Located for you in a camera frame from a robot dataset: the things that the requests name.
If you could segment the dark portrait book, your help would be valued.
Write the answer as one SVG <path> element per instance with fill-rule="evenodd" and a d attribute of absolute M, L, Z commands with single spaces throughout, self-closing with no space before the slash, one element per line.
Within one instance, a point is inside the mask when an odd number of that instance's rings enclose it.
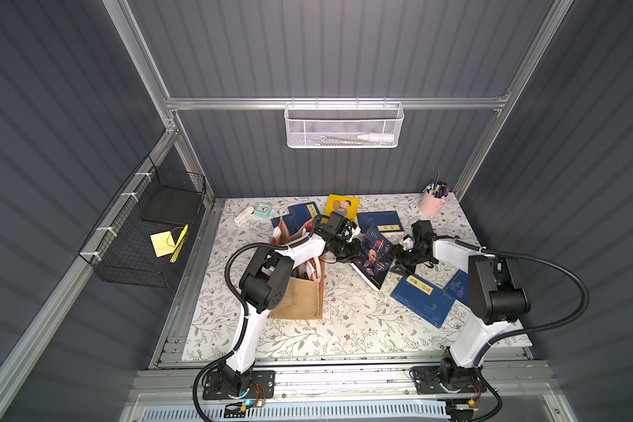
<path fill-rule="evenodd" d="M 380 290 L 394 260 L 394 245 L 375 227 L 370 227 L 351 266 L 372 288 Z"/>

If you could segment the yellow cartoon cover book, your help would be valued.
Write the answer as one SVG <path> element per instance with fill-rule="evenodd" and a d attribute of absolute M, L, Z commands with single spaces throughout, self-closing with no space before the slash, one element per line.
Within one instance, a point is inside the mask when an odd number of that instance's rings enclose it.
<path fill-rule="evenodd" d="M 352 222 L 356 222 L 360 198 L 331 194 L 325 205 L 325 215 L 330 216 L 332 213 L 345 216 Z"/>

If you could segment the blue book yellow label back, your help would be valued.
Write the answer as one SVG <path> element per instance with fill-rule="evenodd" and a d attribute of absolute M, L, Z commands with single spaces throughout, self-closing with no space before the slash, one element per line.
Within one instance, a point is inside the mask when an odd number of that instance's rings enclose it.
<path fill-rule="evenodd" d="M 311 221 L 315 216 L 320 215 L 316 202 L 305 202 L 289 206 L 288 212 L 299 228 Z"/>

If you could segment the jute canvas bag red trim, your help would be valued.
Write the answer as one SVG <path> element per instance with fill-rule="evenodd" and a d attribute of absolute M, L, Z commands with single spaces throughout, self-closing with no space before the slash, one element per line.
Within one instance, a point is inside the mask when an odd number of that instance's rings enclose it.
<path fill-rule="evenodd" d="M 300 264 L 289 278 L 281 303 L 269 318 L 279 320 L 321 320 L 324 307 L 324 263 L 311 257 Z"/>

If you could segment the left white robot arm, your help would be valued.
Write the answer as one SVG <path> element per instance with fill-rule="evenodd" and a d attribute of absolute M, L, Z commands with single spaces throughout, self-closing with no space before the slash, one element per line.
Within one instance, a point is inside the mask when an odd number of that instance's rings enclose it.
<path fill-rule="evenodd" d="M 271 311 L 284 299 L 294 269 L 312 258 L 319 261 L 329 252 L 337 262 L 353 262 L 360 249 L 358 235 L 360 228 L 356 223 L 332 213 L 313 217 L 307 233 L 286 244 L 251 243 L 232 253 L 224 269 L 224 280 L 239 300 L 243 314 L 230 351 L 195 376 L 193 406 L 201 420 L 209 420 L 198 392 L 208 373 L 214 371 L 236 397 L 243 397 L 250 388 L 258 339 Z"/>

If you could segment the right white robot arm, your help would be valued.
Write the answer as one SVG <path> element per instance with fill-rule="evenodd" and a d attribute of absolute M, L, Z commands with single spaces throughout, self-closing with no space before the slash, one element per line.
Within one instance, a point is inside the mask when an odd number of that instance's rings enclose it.
<path fill-rule="evenodd" d="M 434 378 L 448 393 L 457 393 L 469 384 L 485 385 L 478 369 L 486 353 L 499 341 L 568 325 L 587 311 L 587 286 L 560 265 L 526 254 L 476 246 L 458 237 L 439 236 L 430 221 L 417 221 L 411 228 L 413 233 L 404 237 L 395 253 L 393 270 L 402 278 L 392 291 L 393 299 L 431 325 L 440 327 L 457 298 L 415 274 L 416 266 L 448 263 L 467 279 L 466 305 L 471 315 L 458 339 L 443 353 Z M 580 291 L 577 309 L 557 321 L 516 330 L 514 324 L 531 309 L 524 289 L 517 284 L 522 279 L 522 260 L 545 265 L 568 277 Z"/>

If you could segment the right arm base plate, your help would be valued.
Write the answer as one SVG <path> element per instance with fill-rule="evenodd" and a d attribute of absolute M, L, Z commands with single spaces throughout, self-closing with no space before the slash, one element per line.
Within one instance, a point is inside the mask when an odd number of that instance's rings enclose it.
<path fill-rule="evenodd" d="M 441 366 L 416 366 L 409 371 L 416 392 L 428 394 L 475 393 L 479 396 L 487 392 L 484 383 L 478 378 L 474 369 L 452 369 Z"/>

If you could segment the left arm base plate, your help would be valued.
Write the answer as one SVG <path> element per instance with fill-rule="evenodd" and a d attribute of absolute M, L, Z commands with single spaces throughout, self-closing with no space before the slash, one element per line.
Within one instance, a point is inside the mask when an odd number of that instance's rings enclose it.
<path fill-rule="evenodd" d="M 243 374 L 225 370 L 212 371 L 202 381 L 204 400 L 269 399 L 274 397 L 276 373 L 272 370 L 249 370 Z"/>

